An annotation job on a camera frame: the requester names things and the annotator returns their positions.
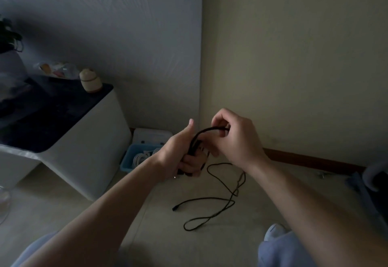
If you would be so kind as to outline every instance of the blue basket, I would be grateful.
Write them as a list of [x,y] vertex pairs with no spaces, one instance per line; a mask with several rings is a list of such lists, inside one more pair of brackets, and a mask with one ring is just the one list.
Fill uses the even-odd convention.
[[124,172],[130,172],[134,169],[132,166],[133,164],[133,158],[144,151],[153,151],[154,149],[157,149],[158,147],[162,147],[161,145],[154,145],[154,144],[131,144],[125,153],[125,156],[120,164],[120,170]]

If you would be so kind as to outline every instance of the baseboard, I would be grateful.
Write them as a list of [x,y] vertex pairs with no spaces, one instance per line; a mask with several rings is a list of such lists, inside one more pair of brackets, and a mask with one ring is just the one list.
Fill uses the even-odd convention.
[[350,175],[354,172],[361,173],[365,170],[365,167],[363,166],[321,159],[319,157],[310,157],[301,154],[294,154],[292,152],[283,152],[277,151],[275,149],[266,148],[264,148],[264,152],[272,161],[333,172],[336,174]]

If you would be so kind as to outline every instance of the left hand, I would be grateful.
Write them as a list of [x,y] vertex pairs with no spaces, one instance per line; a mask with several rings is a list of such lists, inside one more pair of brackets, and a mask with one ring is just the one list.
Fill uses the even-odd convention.
[[187,155],[190,142],[194,136],[194,120],[190,119],[187,127],[171,137],[155,154],[164,170],[163,179],[175,176],[178,169],[186,173],[192,173],[193,176],[201,174],[201,167],[208,158],[206,154],[197,149],[195,156]]

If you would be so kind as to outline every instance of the white wall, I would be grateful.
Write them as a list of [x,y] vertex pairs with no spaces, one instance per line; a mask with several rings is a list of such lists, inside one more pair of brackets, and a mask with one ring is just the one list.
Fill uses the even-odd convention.
[[367,165],[388,149],[388,0],[204,0],[201,126],[221,107],[265,147]]
[[0,0],[41,59],[94,68],[132,127],[177,132],[198,118],[202,0]]

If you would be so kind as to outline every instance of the hand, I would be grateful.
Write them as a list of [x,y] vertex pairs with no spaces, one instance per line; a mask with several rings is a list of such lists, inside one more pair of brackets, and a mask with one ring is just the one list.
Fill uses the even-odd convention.
[[250,119],[240,117],[228,109],[221,109],[211,120],[211,126],[230,126],[230,131],[227,134],[225,131],[209,131],[200,134],[198,139],[208,147],[217,148],[233,165],[250,173],[250,168],[258,162],[269,161]]
[[163,180],[175,176],[178,169],[186,173],[192,173],[192,176],[201,174],[201,166],[206,163],[207,155],[201,149],[197,149],[195,156],[187,155],[190,142],[194,136],[194,120],[190,119],[189,125],[171,137],[155,154],[164,170]]

